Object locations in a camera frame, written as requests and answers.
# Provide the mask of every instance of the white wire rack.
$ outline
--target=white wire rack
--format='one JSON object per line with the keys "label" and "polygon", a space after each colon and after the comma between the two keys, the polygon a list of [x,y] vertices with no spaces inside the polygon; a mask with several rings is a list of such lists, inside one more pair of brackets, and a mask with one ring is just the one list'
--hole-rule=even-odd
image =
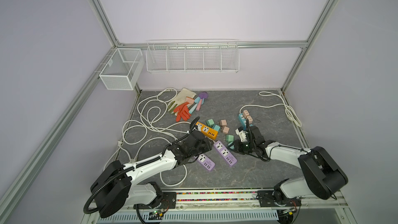
{"label": "white wire rack", "polygon": [[110,90],[134,90],[144,67],[141,49],[117,48],[99,77]]}
{"label": "white wire rack", "polygon": [[239,50],[237,40],[223,42],[178,42],[172,40],[148,41],[147,70],[165,72],[238,72]]}

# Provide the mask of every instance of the white power cord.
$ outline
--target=white power cord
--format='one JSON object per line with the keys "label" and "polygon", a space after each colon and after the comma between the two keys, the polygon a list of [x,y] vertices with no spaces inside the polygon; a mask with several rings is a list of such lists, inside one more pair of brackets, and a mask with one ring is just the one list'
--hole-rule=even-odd
{"label": "white power cord", "polygon": [[[159,99],[159,96],[161,96],[164,92],[171,92],[171,91],[175,91],[175,92],[176,92],[176,94],[175,94],[171,99],[169,99],[169,100],[167,100],[167,101],[162,101],[162,100]],[[145,144],[147,144],[149,141],[152,141],[152,140],[154,140],[154,139],[158,139],[158,138],[159,138],[159,139],[164,139],[164,140],[166,140],[168,143],[171,143],[169,140],[167,140],[167,139],[164,138],[164,137],[155,137],[155,138],[151,138],[151,139],[147,140],[146,142],[144,142],[144,143],[141,145],[141,147],[138,149],[137,154],[135,155],[134,159],[132,159],[131,156],[130,156],[130,153],[129,153],[126,149],[122,148],[122,144],[126,143],[126,144],[129,144],[129,145],[134,145],[134,144],[140,143],[141,141],[143,141],[143,140],[145,139],[145,137],[147,137],[148,130],[150,130],[150,131],[152,131],[152,132],[160,132],[160,133],[166,134],[166,135],[172,137],[174,140],[177,140],[176,136],[174,136],[173,134],[171,134],[171,133],[169,133],[169,132],[166,132],[165,130],[173,131],[173,132],[180,132],[180,133],[185,133],[185,134],[186,134],[186,132],[178,131],[178,130],[174,130],[174,129],[170,129],[170,127],[173,127],[173,126],[175,126],[175,125],[177,125],[177,124],[182,124],[182,123],[188,123],[188,124],[190,124],[191,122],[186,122],[186,121],[177,122],[177,123],[174,123],[174,124],[172,124],[171,126],[168,126],[168,127],[166,127],[166,128],[155,127],[155,126],[153,125],[154,123],[158,122],[158,121],[165,115],[165,113],[167,112],[167,102],[170,102],[176,95],[177,95],[177,90],[174,89],[174,88],[172,88],[172,87],[168,87],[168,88],[166,88],[165,90],[163,90],[162,92],[160,92],[158,95],[152,96],[152,97],[148,97],[148,98],[146,98],[146,99],[140,101],[140,102],[137,104],[137,112],[138,112],[139,115],[140,115],[140,120],[141,120],[141,122],[140,122],[140,121],[136,121],[136,120],[128,120],[128,121],[126,121],[126,122],[124,123],[124,125],[123,125],[123,127],[122,127],[122,140],[123,140],[123,142],[118,141],[118,145],[117,145],[118,148],[117,148],[116,152],[114,152],[113,155],[112,155],[112,156],[108,159],[108,161],[106,162],[106,164],[105,164],[105,166],[104,166],[104,170],[105,170],[107,164],[109,163],[109,161],[112,159],[112,157],[113,157],[119,150],[125,151],[125,152],[127,153],[127,156],[129,157],[129,162],[130,162],[130,163],[133,163],[133,162],[137,162],[138,153],[140,152],[141,148],[142,148]],[[143,107],[142,110],[140,111],[138,107],[140,106],[140,104],[141,104],[142,102],[144,102],[144,101],[146,101],[146,100],[149,100],[149,101],[147,101],[147,102],[145,103],[144,107]],[[152,101],[157,101],[157,102],[164,103],[164,104],[166,105],[166,109],[164,110],[163,114],[159,117],[159,115],[160,115],[161,112],[162,112],[162,109],[161,109],[160,107],[151,107],[151,108],[148,109],[148,111],[147,111],[147,117],[145,118],[145,117],[143,116],[142,113],[144,112],[144,109],[145,109],[145,107],[147,106],[147,104],[148,104],[149,102],[152,102]],[[149,120],[149,117],[148,117],[148,116],[149,116],[149,112],[150,112],[152,109],[154,109],[154,108],[157,108],[157,109],[159,110],[159,112],[158,112],[158,114],[150,121],[150,120]],[[137,122],[138,125],[134,125],[134,126],[132,126],[132,127],[128,127],[126,130],[124,130],[124,128],[126,127],[126,124],[129,123],[129,122]],[[134,143],[129,143],[129,142],[126,141],[125,136],[126,136],[127,131],[130,130],[131,128],[134,128],[134,127],[144,127],[144,128],[145,128],[145,135],[144,135],[144,137],[141,138],[139,141],[134,142]],[[184,176],[184,178],[183,178],[180,182],[178,182],[178,183],[176,183],[176,184],[172,184],[172,185],[166,184],[166,183],[163,181],[163,179],[162,179],[162,173],[160,173],[160,180],[162,181],[162,183],[163,183],[165,186],[168,186],[168,187],[173,187],[173,186],[177,186],[177,185],[181,184],[181,183],[185,180],[185,178],[187,177],[187,174],[188,174],[186,166],[185,166],[185,165],[183,165],[183,166],[184,166],[184,169],[185,169],[185,176]]]}
{"label": "white power cord", "polygon": [[302,127],[301,121],[300,119],[297,117],[296,112],[293,110],[293,107],[289,106],[286,104],[285,100],[278,94],[275,93],[271,93],[271,92],[267,92],[267,91],[262,91],[258,93],[260,96],[277,96],[282,100],[282,103],[276,104],[276,105],[272,105],[269,107],[266,106],[259,106],[259,105],[244,105],[240,108],[239,113],[241,113],[242,109],[244,107],[262,107],[262,108],[271,108],[271,107],[276,107],[276,106],[285,106],[285,114],[286,117],[292,121],[296,126],[298,127]]}

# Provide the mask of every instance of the white wall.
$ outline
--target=white wall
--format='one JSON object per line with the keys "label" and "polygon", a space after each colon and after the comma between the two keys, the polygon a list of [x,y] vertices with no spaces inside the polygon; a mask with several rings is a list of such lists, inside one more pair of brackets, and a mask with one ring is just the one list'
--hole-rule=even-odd
{"label": "white wall", "polygon": [[7,223],[80,223],[134,100],[134,91],[107,90],[99,82]]}
{"label": "white wall", "polygon": [[396,223],[398,1],[340,0],[287,96],[348,176],[358,224]]}
{"label": "white wall", "polygon": [[240,49],[237,73],[149,73],[145,67],[138,84],[145,90],[281,88],[299,53],[296,47]]}
{"label": "white wall", "polygon": [[306,40],[326,0],[101,0],[122,43]]}
{"label": "white wall", "polygon": [[87,0],[0,0],[0,9],[2,197],[110,44]]}

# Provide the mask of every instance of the red rubber glove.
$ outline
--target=red rubber glove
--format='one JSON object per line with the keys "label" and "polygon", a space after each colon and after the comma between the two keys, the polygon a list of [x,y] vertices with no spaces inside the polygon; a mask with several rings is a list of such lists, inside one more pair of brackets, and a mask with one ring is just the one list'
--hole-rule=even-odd
{"label": "red rubber glove", "polygon": [[174,109],[174,112],[178,112],[176,122],[180,121],[181,118],[184,121],[187,121],[191,117],[191,114],[189,113],[187,104],[189,104],[189,102],[185,102]]}

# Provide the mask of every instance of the purple power strip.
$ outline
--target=purple power strip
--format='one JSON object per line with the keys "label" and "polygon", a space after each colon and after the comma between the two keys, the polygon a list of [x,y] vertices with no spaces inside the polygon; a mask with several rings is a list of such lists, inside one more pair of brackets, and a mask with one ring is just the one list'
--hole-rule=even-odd
{"label": "purple power strip", "polygon": [[222,144],[221,141],[217,141],[214,143],[214,147],[216,147],[216,150],[221,154],[221,156],[226,160],[228,165],[232,167],[234,164],[236,164],[237,160],[234,157],[234,155],[231,154],[231,152]]}
{"label": "purple power strip", "polygon": [[200,154],[197,160],[200,162],[208,171],[211,171],[214,168],[214,162],[210,160],[205,154]]}

